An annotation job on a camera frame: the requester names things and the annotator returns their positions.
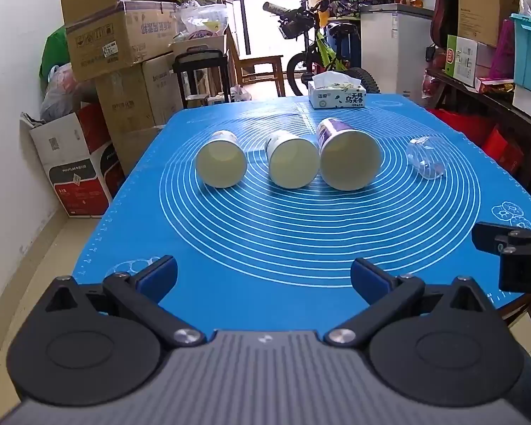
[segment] blue tablecloth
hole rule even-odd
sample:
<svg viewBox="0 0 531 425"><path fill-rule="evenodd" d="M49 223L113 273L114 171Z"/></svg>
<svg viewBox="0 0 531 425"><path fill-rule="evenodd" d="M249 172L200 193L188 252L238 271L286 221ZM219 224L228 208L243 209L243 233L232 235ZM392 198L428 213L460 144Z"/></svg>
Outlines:
<svg viewBox="0 0 531 425"><path fill-rule="evenodd" d="M284 190L268 179L266 137L314 134L337 117L377 138L381 172L342 193L317 176ZM234 132L248 158L244 180L205 186L194 158L215 131ZM446 139L444 177L427 181L408 165L411 138ZM470 240L476 221L531 228L531 197L462 134L397 95L368 95L365 109L314 110L307 97L221 104L173 116L120 189L75 266L79 283L136 272L165 254L179 264L160 303L210 334L214 329L315 329L323 334L365 308L350 286L354 258L428 283L471 275L495 306L499 259Z"/></svg>

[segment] black stool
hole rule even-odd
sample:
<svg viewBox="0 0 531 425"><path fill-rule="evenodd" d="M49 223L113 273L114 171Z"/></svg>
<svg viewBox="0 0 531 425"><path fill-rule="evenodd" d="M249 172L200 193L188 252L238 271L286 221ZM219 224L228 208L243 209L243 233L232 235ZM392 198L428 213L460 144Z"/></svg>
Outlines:
<svg viewBox="0 0 531 425"><path fill-rule="evenodd" d="M203 49L193 52L184 52L175 58L173 63L173 72L177 74L179 83L179 91L181 92L181 100L183 101L183 108L187 108L187 99L185 99L185 91L183 88L183 80L181 73L186 72L189 80L189 88L191 93L196 93L195 70L202 70L205 68L218 67L220 70L220 79L222 82L222 89L224 90L224 101L230 102L230 79L228 78L228 53L224 54L218 49Z"/></svg>

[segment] bicycle wheel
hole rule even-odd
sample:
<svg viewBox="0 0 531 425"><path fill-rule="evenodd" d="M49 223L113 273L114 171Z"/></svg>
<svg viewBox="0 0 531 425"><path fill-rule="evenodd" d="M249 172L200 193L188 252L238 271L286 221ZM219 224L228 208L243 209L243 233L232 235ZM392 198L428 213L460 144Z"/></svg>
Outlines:
<svg viewBox="0 0 531 425"><path fill-rule="evenodd" d="M343 72L352 78L357 78L362 80L362 86L366 89L368 94L379 94L378 84L375 82L374 77L372 77L367 70L364 70L360 67L352 67Z"/></svg>
<svg viewBox="0 0 531 425"><path fill-rule="evenodd" d="M301 79L295 79L295 69L307 69L307 66L305 65L305 60L305 53L300 52L293 56L291 59L289 59L289 62L287 62L287 82L289 83L289 86L291 86L293 94L295 94L296 96L303 96L304 91L306 90L306 87L301 83Z"/></svg>

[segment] bicycle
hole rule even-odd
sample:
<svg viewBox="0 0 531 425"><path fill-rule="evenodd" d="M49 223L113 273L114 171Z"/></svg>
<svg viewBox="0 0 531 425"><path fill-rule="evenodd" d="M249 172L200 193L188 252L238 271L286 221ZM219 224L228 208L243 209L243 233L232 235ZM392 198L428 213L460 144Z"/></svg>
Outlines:
<svg viewBox="0 0 531 425"><path fill-rule="evenodd" d="M343 22L329 29L329 34L336 39L336 51L329 46L320 32L319 13L326 11L330 3L331 0L319 0L310 9L290 10L269 2L265 2L263 5L264 11L279 16L279 30L284 39L295 39L310 29L315 29L314 40L311 45L303 52L293 56L287 63L287 81L293 93L296 96L303 96L303 91L299 88L295 76L296 71L300 70L298 69L299 65L304 68L304 72L301 74L301 83L305 86L305 90L315 74L326 70L336 70L352 78L362 80L362 86L367 93L379 93L378 84L366 70L360 67L349 68L349 62L342 57L342 40L352 34L357 34L358 28L354 24Z"/></svg>

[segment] green bag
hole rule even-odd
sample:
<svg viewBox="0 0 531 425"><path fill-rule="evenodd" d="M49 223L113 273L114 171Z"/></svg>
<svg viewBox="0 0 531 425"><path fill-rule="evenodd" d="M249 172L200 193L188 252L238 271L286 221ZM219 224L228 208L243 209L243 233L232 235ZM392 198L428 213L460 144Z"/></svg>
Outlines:
<svg viewBox="0 0 531 425"><path fill-rule="evenodd" d="M54 66L63 66L71 62L67 47L65 27L58 28L47 37L44 53L41 56L40 78L47 82L47 75Z"/></svg>

